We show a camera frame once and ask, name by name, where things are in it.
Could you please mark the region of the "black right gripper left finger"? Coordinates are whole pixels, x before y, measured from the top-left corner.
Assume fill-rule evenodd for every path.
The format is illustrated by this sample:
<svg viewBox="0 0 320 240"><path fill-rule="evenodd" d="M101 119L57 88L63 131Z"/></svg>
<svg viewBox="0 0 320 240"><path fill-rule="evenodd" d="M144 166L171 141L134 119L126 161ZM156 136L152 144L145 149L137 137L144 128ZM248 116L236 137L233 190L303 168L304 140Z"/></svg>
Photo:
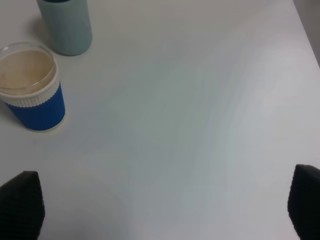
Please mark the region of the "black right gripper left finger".
<svg viewBox="0 0 320 240"><path fill-rule="evenodd" d="M23 171L0 187L0 238L38 239L45 204L37 171Z"/></svg>

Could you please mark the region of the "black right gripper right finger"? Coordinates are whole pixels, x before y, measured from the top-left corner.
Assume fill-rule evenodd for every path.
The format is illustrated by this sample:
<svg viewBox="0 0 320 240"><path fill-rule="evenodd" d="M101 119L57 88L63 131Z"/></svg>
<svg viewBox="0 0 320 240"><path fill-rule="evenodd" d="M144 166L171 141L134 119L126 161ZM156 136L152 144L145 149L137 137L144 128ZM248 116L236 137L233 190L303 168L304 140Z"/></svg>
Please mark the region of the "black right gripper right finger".
<svg viewBox="0 0 320 240"><path fill-rule="evenodd" d="M287 211L301 240L320 238L320 170L297 164L290 186Z"/></svg>

